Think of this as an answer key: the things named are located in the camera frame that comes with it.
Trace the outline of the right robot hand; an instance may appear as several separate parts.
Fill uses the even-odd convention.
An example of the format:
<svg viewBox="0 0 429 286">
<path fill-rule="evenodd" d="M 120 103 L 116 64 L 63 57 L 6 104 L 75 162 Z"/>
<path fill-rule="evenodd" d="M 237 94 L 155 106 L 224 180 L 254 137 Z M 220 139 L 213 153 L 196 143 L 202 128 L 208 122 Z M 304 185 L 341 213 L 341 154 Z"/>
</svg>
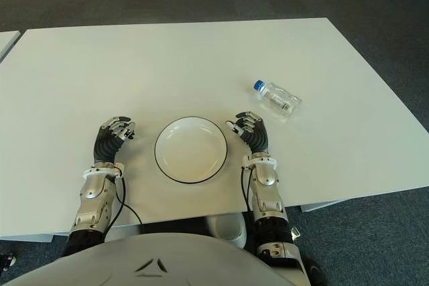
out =
<svg viewBox="0 0 429 286">
<path fill-rule="evenodd" d="M 251 111 L 238 113 L 236 121 L 225 121 L 232 130 L 250 148 L 252 153 L 267 153 L 269 139 L 263 119 Z"/>
</svg>

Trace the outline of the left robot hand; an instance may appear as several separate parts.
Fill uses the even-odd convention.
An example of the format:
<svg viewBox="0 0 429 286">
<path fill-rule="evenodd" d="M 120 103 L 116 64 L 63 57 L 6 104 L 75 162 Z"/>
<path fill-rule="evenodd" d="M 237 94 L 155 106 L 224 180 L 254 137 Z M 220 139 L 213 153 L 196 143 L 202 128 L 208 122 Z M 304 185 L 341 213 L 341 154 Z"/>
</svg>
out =
<svg viewBox="0 0 429 286">
<path fill-rule="evenodd" d="M 111 117 L 99 128 L 93 147 L 94 163 L 114 163 L 124 142 L 135 136 L 135 123 L 129 117 Z"/>
</svg>

